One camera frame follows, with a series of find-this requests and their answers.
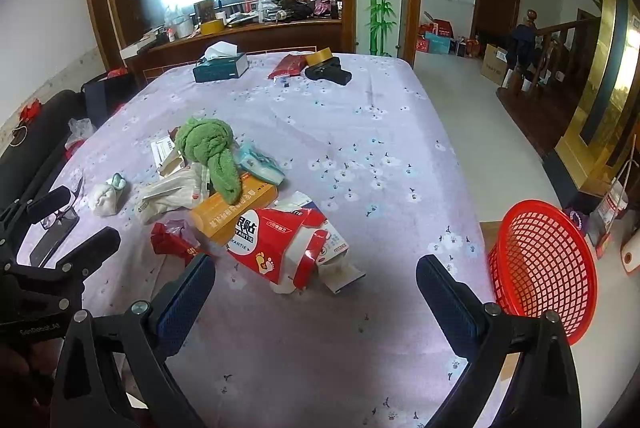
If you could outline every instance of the blue gripper pad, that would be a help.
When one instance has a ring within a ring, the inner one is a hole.
[[[473,361],[488,328],[480,300],[466,284],[453,280],[432,254],[418,260],[415,279],[452,350]]]
[[[178,290],[161,312],[156,325],[156,356],[159,359],[178,353],[209,296],[215,279],[216,266],[213,259],[206,254],[198,255],[185,268],[182,277],[176,282],[179,285]]]

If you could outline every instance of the basket rim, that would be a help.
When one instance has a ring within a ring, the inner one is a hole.
[[[524,316],[524,310],[520,305],[517,298],[515,287],[511,281],[511,274],[508,269],[508,264],[504,259],[504,247],[506,242],[506,234],[508,227],[513,220],[524,213],[546,213],[561,223],[571,233],[571,237],[577,244],[578,250],[582,253],[585,269],[587,272],[587,285],[589,293],[587,296],[587,303],[585,306],[585,312],[582,316],[582,320],[578,324],[577,329],[567,336],[567,340],[570,345],[578,342],[580,338],[589,328],[591,320],[596,309],[596,302],[598,300],[598,282],[596,276],[595,262],[593,261],[593,254],[591,249],[587,245],[586,240],[582,236],[582,233],[576,228],[575,224],[567,217],[562,210],[559,210],[552,204],[545,201],[539,201],[536,199],[527,199],[525,201],[518,202],[504,215],[500,229],[498,230],[498,239],[496,241],[496,265],[498,271],[498,280],[502,285],[502,294],[504,300],[508,303],[509,307],[519,316]]]

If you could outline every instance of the wooden counter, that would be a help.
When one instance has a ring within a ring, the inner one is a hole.
[[[341,20],[304,20],[291,23],[254,23],[226,28],[220,33],[195,36],[167,43],[126,60],[127,67],[141,85],[146,85],[163,72],[188,65],[202,57],[214,43],[225,41],[248,54],[279,50],[321,50],[351,52],[342,46]]]

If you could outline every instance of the purple tablecloth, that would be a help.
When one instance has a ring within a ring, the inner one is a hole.
[[[86,281],[94,316],[149,299],[164,256],[133,214],[156,179],[150,142],[190,116],[228,122],[286,169],[280,195],[302,191],[351,246],[363,279],[338,295],[315,281],[274,294],[268,282],[220,249],[217,277],[182,350],[168,360],[208,426],[420,427],[462,372],[415,284],[418,259],[434,252],[483,301],[492,300],[482,237],[465,180],[440,119],[411,68],[395,58],[341,55],[345,87],[267,79],[281,53],[252,56],[239,80],[196,84],[190,67],[152,82],[73,156],[59,184],[84,176],[86,195],[121,173],[131,188],[118,215],[95,217],[84,196],[79,224],[50,261],[104,226],[120,251]],[[18,262],[42,236],[31,228]],[[175,261],[170,264],[177,267]],[[487,426],[495,401],[479,426]]]

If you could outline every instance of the white floor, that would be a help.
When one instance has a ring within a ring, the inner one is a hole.
[[[480,221],[501,220],[516,202],[558,205],[540,158],[480,75],[478,60],[416,53],[415,73],[436,108],[466,177]],[[620,240],[631,217],[619,221],[596,261],[598,302],[590,328],[572,347],[583,428],[596,428],[640,363],[640,271],[628,276]]]

